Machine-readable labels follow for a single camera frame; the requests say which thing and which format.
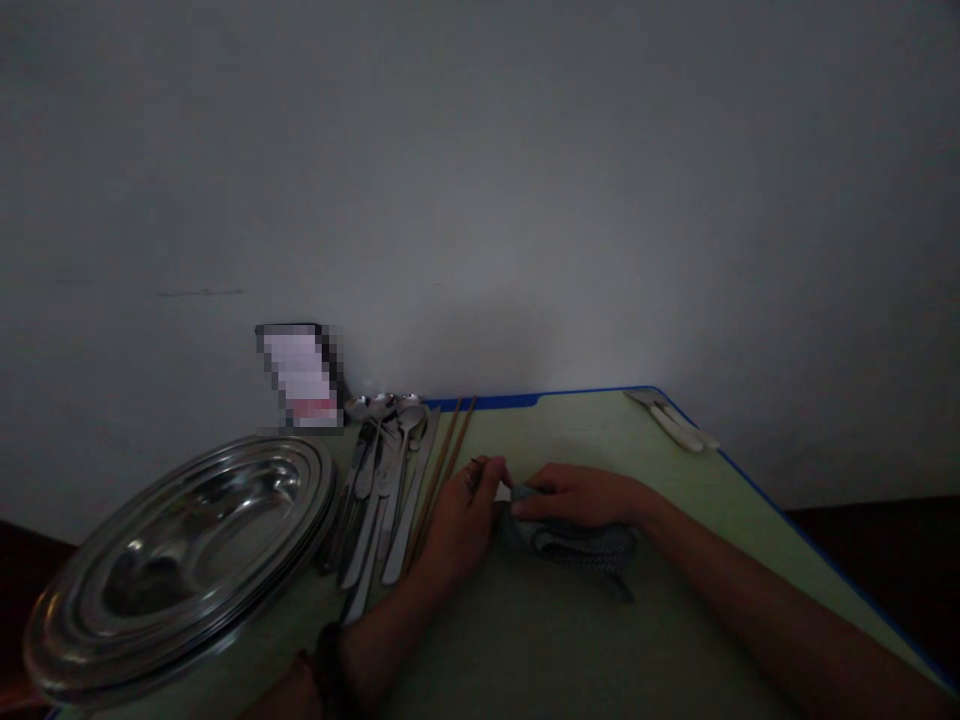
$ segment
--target chopsticks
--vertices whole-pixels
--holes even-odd
[[[407,557],[403,562],[403,572],[401,577],[407,574],[407,571],[410,569],[410,565],[413,564],[413,561],[416,558],[420,557],[420,553],[423,551],[423,544],[426,542],[426,532],[425,528],[429,528],[430,518],[433,513],[433,501],[435,499],[436,489],[437,489],[437,480],[440,478],[440,472],[443,469],[443,462],[447,458],[447,448],[450,445],[450,440],[453,437],[453,430],[457,425],[457,416],[460,414],[460,405],[463,403],[463,398],[457,400],[457,407],[453,411],[453,418],[450,420],[450,427],[447,428],[447,435],[443,440],[443,447],[440,450],[440,457],[437,459],[437,466],[434,468],[433,477],[430,479],[430,488],[427,491],[427,498],[424,502],[423,509],[420,511],[420,518],[417,520],[417,528],[414,533],[414,542],[410,544],[410,548],[407,551]],[[443,481],[440,483],[442,488],[446,484],[447,480],[450,479],[450,476],[453,474],[453,469],[457,464],[457,456],[460,454],[460,447],[463,445],[463,438],[467,434],[467,427],[470,425],[470,418],[473,415],[473,408],[477,404],[477,396],[473,396],[473,400],[470,402],[470,409],[467,411],[467,417],[463,421],[463,425],[460,427],[460,434],[457,436],[457,443],[453,447],[453,454],[450,456],[450,462],[447,464],[447,471],[443,475]]]

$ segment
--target stacked metal plates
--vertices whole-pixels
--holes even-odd
[[[24,658],[54,703],[127,702],[225,649],[309,563],[335,470],[316,438],[248,437],[161,478],[41,596]]]

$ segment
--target table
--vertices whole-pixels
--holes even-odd
[[[460,464],[474,455],[503,455],[518,482],[548,461],[636,477],[948,687],[919,649],[724,452],[685,452],[620,390],[481,398]],[[453,401],[433,404],[445,410],[442,440]],[[722,428],[708,429],[723,440]],[[349,463],[356,433],[349,428],[327,441],[341,468]],[[428,478],[438,454],[435,448]],[[431,625],[391,693],[386,715],[795,715],[649,545],[641,546],[627,583],[636,596],[633,605],[617,603],[595,578],[496,545]],[[373,599],[383,592],[375,589]],[[236,715],[286,671],[297,650],[312,648],[341,604],[332,578],[309,571],[222,655],[175,685],[98,717]]]

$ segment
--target dish towel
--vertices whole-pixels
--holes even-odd
[[[512,502],[517,502],[540,493],[517,485],[510,494]],[[553,518],[527,522],[514,518],[510,506],[504,505],[500,540],[508,547],[532,552],[548,562],[597,574],[621,602],[633,602],[633,593],[623,581],[623,573],[637,554],[637,537],[624,525],[585,528]]]

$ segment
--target wall mark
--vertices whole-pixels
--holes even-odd
[[[243,288],[235,288],[233,290],[210,290],[208,288],[200,288],[199,290],[184,290],[182,292],[173,292],[173,293],[163,293],[158,292],[157,297],[214,297],[216,295],[243,295]]]

